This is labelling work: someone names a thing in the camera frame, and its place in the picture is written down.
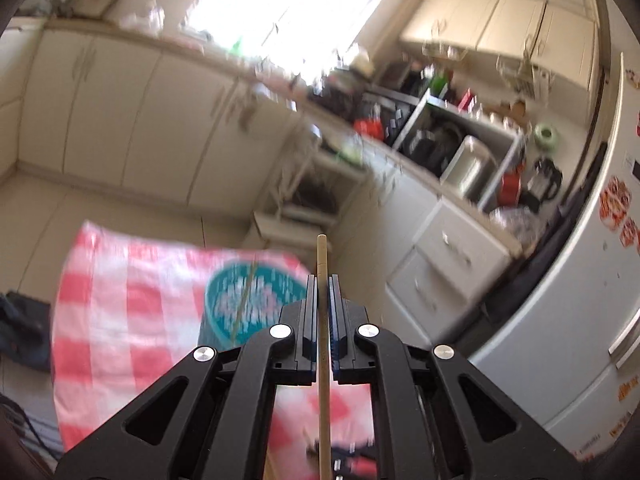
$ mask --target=light green round object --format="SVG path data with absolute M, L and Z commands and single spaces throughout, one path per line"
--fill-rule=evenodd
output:
M 543 152 L 552 152 L 558 145 L 560 133 L 549 124 L 538 124 L 533 130 L 533 139 L 536 146 Z

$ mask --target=upper cabinet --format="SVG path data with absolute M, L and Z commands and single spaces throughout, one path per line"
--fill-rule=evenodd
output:
M 475 48 L 497 3 L 498 0 L 424 0 L 401 40 Z
M 163 56 L 138 113 L 124 186 L 186 202 L 207 139 L 235 82 L 192 61 Z
M 145 46 L 94 40 L 69 120 L 65 173 L 120 185 L 136 114 L 159 56 Z
M 206 147 L 189 205 L 249 219 L 301 116 L 239 82 Z
M 18 160 L 62 171 L 69 113 L 91 41 L 75 32 L 44 33 L 24 94 Z
M 594 40 L 595 24 L 591 20 L 548 5 L 531 62 L 588 88 Z
M 478 50 L 502 56 L 522 57 L 532 53 L 542 22 L 541 0 L 500 0 L 478 43 Z
M 0 106 L 22 96 L 42 32 L 8 28 L 0 37 Z

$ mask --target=refrigerator handle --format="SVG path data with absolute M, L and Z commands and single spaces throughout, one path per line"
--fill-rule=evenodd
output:
M 633 352 L 640 346 L 640 334 L 636 336 L 633 342 L 630 342 L 630 337 L 636 332 L 638 325 L 640 324 L 640 308 L 636 310 L 636 313 L 629 321 L 625 329 L 618 335 L 615 341 L 609 347 L 609 355 L 613 357 L 616 354 L 623 352 L 622 357 L 616 361 L 616 368 L 620 369 L 622 365 L 631 357 Z

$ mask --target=silver screw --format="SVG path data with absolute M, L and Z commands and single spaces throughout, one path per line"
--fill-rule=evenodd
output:
M 273 325 L 269 330 L 272 337 L 276 339 L 284 339 L 291 334 L 291 327 L 289 325 Z
M 375 337 L 380 333 L 380 329 L 372 324 L 360 325 L 358 327 L 358 334 L 363 337 Z
M 216 351 L 210 346 L 201 346 L 193 351 L 193 358 L 202 363 L 204 361 L 211 361 L 215 355 Z
M 455 354 L 453 348 L 448 345 L 436 346 L 436 348 L 433 349 L 433 353 L 436 354 L 436 357 L 444 360 L 451 359 Z

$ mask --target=wooden stick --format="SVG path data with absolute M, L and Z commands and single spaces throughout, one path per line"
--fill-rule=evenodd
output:
M 320 413 L 320 480 L 332 480 L 331 416 L 329 412 L 329 276 L 326 264 L 326 236 L 318 236 L 318 391 Z

